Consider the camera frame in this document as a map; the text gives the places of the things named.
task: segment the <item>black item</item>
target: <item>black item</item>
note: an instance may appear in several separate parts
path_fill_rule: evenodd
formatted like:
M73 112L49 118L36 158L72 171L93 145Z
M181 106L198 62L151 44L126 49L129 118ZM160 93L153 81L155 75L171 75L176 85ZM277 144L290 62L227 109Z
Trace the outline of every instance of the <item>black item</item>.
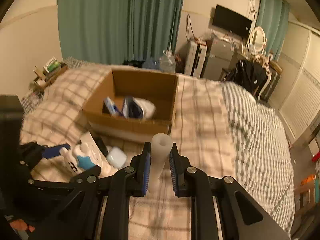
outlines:
M130 166L113 176L98 179L99 166L73 177L69 183L33 180L30 171L40 161L34 142L19 146L23 109L16 96L0 96L0 188L7 209L36 227L30 240L94 239L103 197L108 196L100 239L127 240L129 197L143 197L148 188L151 144ZM191 240L218 239L216 197L223 237L226 240L288 237L277 223L229 176L208 177L179 156L174 143L170 152L172 184L178 197L191 197ZM18 239L0 218L1 239Z
M123 62L123 65L133 66L142 68L143 64L145 63L145 60L125 60Z
M99 150L102 152L102 154L107 157L107 155L109 154L108 149L106 148L106 146L104 145L103 140L101 139L100 136L92 136L94 142L96 143L96 145L98 146Z
M292 234L292 239L318 239L320 234L320 206L316 205L301 218L300 227Z
M224 78L224 76L228 75L229 72L230 72L230 70L223 68L223 69L221 70L221 73L220 73L220 76L219 76L218 81L222 81L223 78Z
M259 63L239 60L223 81L232 81L253 94L258 86L265 83L266 77L266 70Z
M170 152L176 196L191 197L191 240L219 239L212 197L216 197L223 239L286 240L287 234L230 176L217 179L191 167L174 143Z
M252 20L221 5L217 5L212 24L247 39Z
M201 54L201 48L200 48L200 44L197 44L197 49L196 49L196 56L195 59L193 60L193 64L192 64L192 70L191 70L191 74L190 76L193 77L193 73L194 71L198 68L198 64L199 64L199 60L200 60L200 55Z
M272 95L273 91L276 88L276 85L278 84L278 81L280 79L280 74L272 69L271 67L269 68L271 72L271 79L269 84L267 85L266 89L262 92L260 99L264 101L268 101L270 96Z
M125 97L124 104L122 107L122 113L124 114L125 117L137 118L137 119L143 118L143 110L136 103L133 97Z

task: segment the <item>cable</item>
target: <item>cable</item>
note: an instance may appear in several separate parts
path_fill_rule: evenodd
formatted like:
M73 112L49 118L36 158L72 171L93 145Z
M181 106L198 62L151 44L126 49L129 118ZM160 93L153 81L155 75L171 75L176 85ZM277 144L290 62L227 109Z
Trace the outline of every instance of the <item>cable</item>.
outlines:
M228 37L228 40L231 41L230 38L229 38L229 32L230 32L230 31L227 32L227 37Z
M254 18L253 18L253 20L256 18L256 9L255 9L255 7L254 7L254 0L253 0L253 16L254 16Z
M189 23L190 23L190 28L191 28L191 31L192 31L193 38L195 38L195 35L194 35L194 33L193 33L193 29L192 29L192 25L191 25L190 14L187 15L187 26L186 26L186 38L187 38L188 41L190 40L190 35L189 35Z
M252 9L252 2L250 0L250 10L249 10L249 15L248 15L248 18L250 17L250 14L251 14L251 9Z

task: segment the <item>plaid bedsheet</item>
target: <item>plaid bedsheet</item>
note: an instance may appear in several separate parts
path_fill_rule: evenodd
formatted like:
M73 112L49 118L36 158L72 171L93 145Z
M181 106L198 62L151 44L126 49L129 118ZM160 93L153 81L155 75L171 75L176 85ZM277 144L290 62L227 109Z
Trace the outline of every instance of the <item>plaid bedsheet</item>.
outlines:
M111 68L116 67L123 66L83 62L81 68L66 71L45 90L42 103L25 116L21 143L36 140L39 144L49 146L65 142L74 145L81 134L90 128L81 111L84 101L90 97ZM236 171L237 167L242 166L235 162L238 157L234 137L230 133L229 111L226 105L221 83L180 75L171 136L179 153L188 157L193 166L205 171L209 176L221 178L230 175L239 180ZM142 144L122 139L102 139L106 145L120 147L128 156L127 164L133 156L140 154L143 148ZM63 182L68 181L71 174L64 168L62 157L56 157L41 160L32 171L32 176L40 180ZM257 185L262 183L259 177L254 179L257 180ZM285 186L289 187L274 184L274 191L284 191ZM253 196L259 202L259 196ZM259 203L268 212L271 210L269 202ZM129 238L190 239L190 207L188 198L174 196L170 169L166 167L156 194L147 194L144 198L130 198ZM288 233L291 225L281 226Z

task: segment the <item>blue object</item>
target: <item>blue object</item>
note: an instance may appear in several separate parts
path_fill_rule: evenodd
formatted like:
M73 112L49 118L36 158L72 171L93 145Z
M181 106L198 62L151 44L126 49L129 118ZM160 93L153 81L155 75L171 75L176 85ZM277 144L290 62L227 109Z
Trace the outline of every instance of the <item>blue object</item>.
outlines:
M85 156L82 157L80 155L77 155L77 159L78 159L78 167L84 169L84 170L88 170L92 167L95 166L95 164L91 161L89 156Z
M143 171L143 183L142 183L142 191L143 194L146 195L148 190L148 183L149 183L149 175L150 175L150 165L151 165L151 158L150 152L148 152L146 162L144 164L144 171Z
M158 61L149 58L145 61L145 63L142 65L142 68L149 68L149 69L157 69L160 70L160 64Z
M67 143L60 144L60 145L56 145L56 146L49 147L49 148L45 149L41 155L43 158L46 158L46 159L51 159L53 157L57 157L60 155L59 151L62 147L65 147L67 150L70 150L70 145L68 145Z
M111 115L122 115L120 110L118 109L116 104L110 99L110 97L107 97L103 102Z

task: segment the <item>cardboard box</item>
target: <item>cardboard box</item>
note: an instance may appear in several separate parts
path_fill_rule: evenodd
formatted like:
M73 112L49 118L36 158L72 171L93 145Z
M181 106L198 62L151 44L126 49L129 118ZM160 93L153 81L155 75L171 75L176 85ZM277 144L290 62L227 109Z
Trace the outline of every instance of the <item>cardboard box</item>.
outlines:
M178 76L151 71L112 70L83 106L91 127L98 133L145 142L157 133L171 133L175 115ZM103 114L103 100L110 97L122 109L125 96L144 98L156 106L149 120Z

